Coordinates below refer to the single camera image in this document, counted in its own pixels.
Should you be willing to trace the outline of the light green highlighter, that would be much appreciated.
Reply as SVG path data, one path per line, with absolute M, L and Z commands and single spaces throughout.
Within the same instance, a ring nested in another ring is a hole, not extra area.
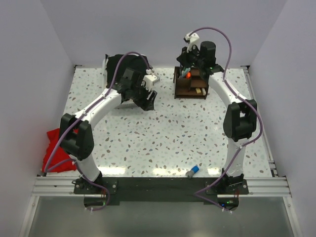
M 190 71 L 190 68 L 184 68 L 181 72 L 181 77 L 185 78 L 189 71 Z

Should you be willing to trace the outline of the blue cylindrical battery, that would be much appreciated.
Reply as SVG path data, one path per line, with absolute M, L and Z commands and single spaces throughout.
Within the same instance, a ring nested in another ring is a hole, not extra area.
M 199 171 L 199 167 L 196 165 L 191 169 L 191 171 L 193 172 L 193 174 L 195 174 Z

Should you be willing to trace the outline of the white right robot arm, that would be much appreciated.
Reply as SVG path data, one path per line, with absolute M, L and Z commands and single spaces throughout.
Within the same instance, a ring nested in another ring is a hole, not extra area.
M 226 106 L 223 131 L 228 138 L 228 152 L 221 179 L 215 185 L 220 186 L 222 192 L 231 194 L 243 182 L 245 144 L 257 128 L 257 103 L 238 94 L 236 88 L 224 79 L 224 69 L 216 63 L 215 52 L 215 43 L 203 41 L 200 47 L 195 44 L 191 49 L 183 47 L 177 61 L 185 69 L 197 68 L 200 77 Z

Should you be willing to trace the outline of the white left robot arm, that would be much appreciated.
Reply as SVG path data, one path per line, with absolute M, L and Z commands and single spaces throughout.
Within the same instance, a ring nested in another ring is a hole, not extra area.
M 144 111 L 154 109 L 157 92 L 154 86 L 160 78 L 147 70 L 140 72 L 127 68 L 113 88 L 106 88 L 88 106 L 74 115 L 64 114 L 60 122 L 59 146 L 74 159 L 77 168 L 87 180 L 85 188 L 92 194 L 102 189 L 101 172 L 94 162 L 93 129 L 111 110 L 132 100 Z

